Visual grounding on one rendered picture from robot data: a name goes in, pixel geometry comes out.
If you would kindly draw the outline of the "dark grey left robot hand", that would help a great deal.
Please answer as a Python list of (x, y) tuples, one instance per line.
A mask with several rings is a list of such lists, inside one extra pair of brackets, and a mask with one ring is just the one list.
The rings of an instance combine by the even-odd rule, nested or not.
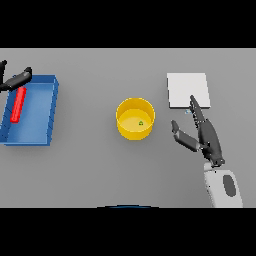
[(2, 91), (13, 91), (17, 88), (25, 85), (30, 82), (32, 79), (32, 68), (27, 67), (23, 72), (14, 77), (3, 81), (5, 67), (7, 65), (7, 61), (0, 61), (0, 93)]

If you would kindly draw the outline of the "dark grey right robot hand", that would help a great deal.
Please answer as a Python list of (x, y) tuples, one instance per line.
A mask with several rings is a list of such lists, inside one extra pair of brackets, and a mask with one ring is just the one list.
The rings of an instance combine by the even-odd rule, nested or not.
[(204, 117), (202, 109), (193, 95), (190, 96), (190, 111), (198, 131), (198, 138), (195, 139), (183, 132), (177, 122), (172, 120), (172, 133), (175, 141), (192, 152), (201, 151), (212, 167), (222, 166), (225, 160), (216, 130), (211, 121)]

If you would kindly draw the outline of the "red beaker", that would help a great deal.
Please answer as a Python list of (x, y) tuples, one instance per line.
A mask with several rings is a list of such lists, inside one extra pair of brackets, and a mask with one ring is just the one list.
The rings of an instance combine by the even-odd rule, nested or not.
[(19, 87), (16, 91), (16, 97), (14, 100), (14, 105), (13, 105), (12, 113), (10, 116), (10, 121), (12, 123), (18, 123), (20, 121), (20, 116), (21, 116), (25, 97), (26, 97), (26, 88)]

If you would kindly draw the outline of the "pale square scale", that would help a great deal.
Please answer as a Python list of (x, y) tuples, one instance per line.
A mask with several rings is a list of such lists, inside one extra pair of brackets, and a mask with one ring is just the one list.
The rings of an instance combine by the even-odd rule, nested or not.
[(170, 108), (187, 109), (191, 95), (201, 108), (211, 107), (205, 73), (168, 73), (167, 89)]

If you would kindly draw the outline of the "yellow bowl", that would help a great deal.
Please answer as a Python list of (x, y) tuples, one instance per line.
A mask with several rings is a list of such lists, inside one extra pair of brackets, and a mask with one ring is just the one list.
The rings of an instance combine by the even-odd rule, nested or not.
[(144, 98), (127, 98), (116, 109), (116, 126), (127, 140), (139, 141), (150, 135), (155, 122), (155, 110)]

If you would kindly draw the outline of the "blue tray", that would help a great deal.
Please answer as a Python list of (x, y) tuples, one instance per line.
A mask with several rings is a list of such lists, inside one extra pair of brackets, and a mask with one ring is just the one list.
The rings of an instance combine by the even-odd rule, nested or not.
[(33, 75), (25, 85), (26, 95), (20, 121), (10, 121), (16, 92), (9, 92), (0, 123), (0, 144), (6, 146), (49, 146), (59, 83), (55, 75)]

